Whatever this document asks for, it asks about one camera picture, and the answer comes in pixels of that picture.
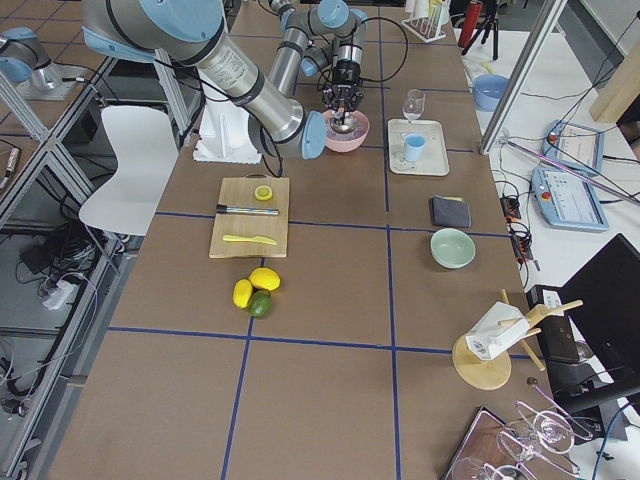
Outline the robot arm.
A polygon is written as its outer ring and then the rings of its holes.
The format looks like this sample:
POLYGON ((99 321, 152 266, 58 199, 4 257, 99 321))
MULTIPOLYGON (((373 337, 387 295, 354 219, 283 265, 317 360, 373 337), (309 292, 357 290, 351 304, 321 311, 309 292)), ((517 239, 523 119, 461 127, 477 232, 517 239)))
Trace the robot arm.
POLYGON ((356 86, 364 12, 343 1, 322 1, 299 11, 291 1, 273 1, 283 31, 269 74, 234 43, 219 1, 85 1, 86 45, 105 56, 151 63, 158 49, 187 67, 197 67, 237 107, 250 115, 249 137, 261 153, 314 159, 324 150, 327 124, 291 96, 303 61, 317 54, 314 37, 331 34, 325 49, 341 86, 356 86))

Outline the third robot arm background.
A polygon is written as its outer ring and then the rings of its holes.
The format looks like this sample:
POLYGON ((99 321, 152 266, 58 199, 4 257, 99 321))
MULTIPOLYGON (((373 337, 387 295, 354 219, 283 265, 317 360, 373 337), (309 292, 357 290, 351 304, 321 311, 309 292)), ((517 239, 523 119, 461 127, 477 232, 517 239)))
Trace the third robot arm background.
POLYGON ((62 101, 73 88, 36 33, 15 27, 1 33, 1 72, 26 100, 62 101))

